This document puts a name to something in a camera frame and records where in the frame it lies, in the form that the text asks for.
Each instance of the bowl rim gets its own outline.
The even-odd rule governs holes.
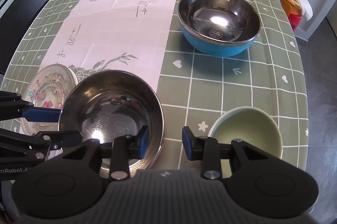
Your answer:
[[[253,41],[257,35],[260,33],[261,31],[261,18],[259,16],[259,13],[256,11],[256,9],[252,6],[252,4],[246,0],[243,0],[245,1],[246,3],[248,3],[253,11],[256,13],[257,15],[257,18],[258,18],[258,22],[259,22],[259,28],[258,28],[258,31],[257,33],[252,37],[252,38],[249,38],[248,40],[243,40],[243,41],[223,41],[223,40],[218,40],[218,39],[214,39],[214,38],[211,38],[211,37],[208,37],[206,35],[203,35],[197,31],[195,31],[193,28],[191,28],[189,25],[187,25],[184,20],[181,18],[181,15],[179,13],[179,6],[181,4],[183,0],[180,0],[179,3],[178,3],[178,6],[177,6],[177,15],[178,15],[178,20],[179,20],[179,23],[182,25],[182,27],[187,30],[190,34],[192,34],[194,37],[204,41],[204,42],[208,42],[208,43],[211,43],[211,44],[214,44],[214,45],[220,45],[220,46],[243,46],[243,45],[246,45],[248,44],[249,42]]]
[[[266,113],[265,111],[257,108],[257,107],[253,107],[253,106],[239,106],[239,107],[235,107],[235,108],[232,108],[231,110],[227,111],[225,114],[223,114],[222,116],[220,116],[216,122],[213,124],[213,126],[211,127],[211,129],[209,130],[208,132],[208,137],[212,137],[213,134],[215,133],[216,129],[219,127],[219,125],[228,118],[228,116],[230,114],[233,114],[233,112],[237,112],[237,111],[240,111],[240,110],[255,110],[257,112],[260,112],[261,114],[263,114],[266,118],[268,118],[271,123],[274,125],[274,127],[276,128],[276,132],[277,132],[277,136],[278,136],[278,139],[279,139],[279,146],[281,148],[281,153],[277,155],[277,157],[279,159],[282,158],[282,155],[283,155],[283,140],[282,140],[282,134],[280,132],[280,129],[279,127],[277,126],[275,120],[269,116],[268,113]]]
[[[92,75],[89,75],[88,77],[86,77],[83,81],[88,81],[87,79],[90,80],[90,78],[95,78],[97,77],[98,74],[103,74],[103,73],[121,73],[121,74],[128,74],[128,75],[131,75],[133,77],[136,77],[138,80],[140,80],[141,82],[143,82],[148,88],[149,90],[152,92],[152,94],[155,96],[156,98],[156,102],[158,103],[159,105],[159,109],[160,109],[160,115],[161,115],[161,123],[162,123],[162,131],[161,131],[161,138],[160,138],[160,142],[159,142],[159,145],[158,145],[158,148],[154,154],[154,156],[152,158],[150,158],[149,156],[148,157],[144,157],[140,160],[138,160],[137,162],[135,162],[134,164],[130,165],[129,166],[129,169],[130,169],[130,175],[131,176],[134,176],[136,171],[138,169],[149,169],[152,167],[152,165],[155,163],[155,161],[158,159],[159,157],[159,154],[161,152],[161,149],[162,149],[162,146],[163,146],[163,141],[164,141],[164,138],[165,138],[165,119],[164,119],[164,112],[163,112],[163,108],[161,106],[161,103],[159,101],[159,98],[156,94],[156,92],[154,92],[154,90],[152,89],[152,87],[145,81],[143,80],[141,77],[131,73],[131,72],[128,72],[128,71],[125,71],[125,70],[120,70],[120,69],[107,69],[107,70],[104,70],[104,71],[100,71],[100,72],[97,72],[97,73],[94,73]],[[74,93],[74,91],[81,85],[83,84],[83,81],[81,81],[80,83],[78,83],[74,88],[73,90],[69,93],[69,95],[67,96],[67,98],[70,97],[70,95],[72,95]],[[59,120],[58,120],[58,124],[57,124],[57,130],[60,131],[60,120],[61,120],[61,116],[62,116],[62,112],[63,112],[63,108],[64,108],[64,105],[65,105],[66,101],[64,102],[62,108],[61,108],[61,112],[60,112],[60,115],[59,115]],[[100,168],[100,175],[102,175],[103,177],[106,177],[108,178],[109,177],[109,170],[106,169],[106,168],[103,168],[101,167]]]

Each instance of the light green bowl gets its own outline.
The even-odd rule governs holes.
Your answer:
[[[275,121],[261,109],[242,106],[233,108],[222,115],[212,126],[209,137],[219,143],[231,143],[240,138],[257,148],[281,159],[282,136]],[[231,176],[228,159],[221,160],[222,177]]]

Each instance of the black chair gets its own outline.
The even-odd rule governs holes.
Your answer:
[[[14,0],[0,18],[0,73],[5,71],[26,31],[48,0]]]

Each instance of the bowl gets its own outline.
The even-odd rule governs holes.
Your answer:
[[[261,29],[257,12],[245,0],[180,0],[178,19],[191,45],[217,57],[239,54]]]
[[[68,95],[58,129],[78,130],[83,141],[96,138],[109,143],[119,136],[136,135],[149,127],[145,157],[130,160],[131,175],[152,166],[164,139],[164,116],[152,88],[138,76],[120,70],[105,70],[85,78]],[[100,174],[108,177],[110,159],[102,160]]]
[[[219,143],[231,143],[240,138],[257,148],[281,159],[283,144],[275,121],[256,107],[242,106],[229,110],[214,123],[208,134]],[[232,175],[229,160],[221,160],[222,176]]]

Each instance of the dining table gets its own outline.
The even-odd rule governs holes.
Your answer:
[[[79,82],[104,69],[126,70],[154,89],[163,108],[165,136],[152,168],[200,168],[183,151],[182,128],[208,135],[230,109],[253,106],[278,125],[282,159],[305,170],[306,82],[280,0],[246,0],[261,30],[247,50],[232,57],[203,54],[185,39],[179,1],[49,0],[16,49],[1,90],[24,94],[36,74],[54,63],[71,69]],[[21,132],[21,119],[0,126]]]

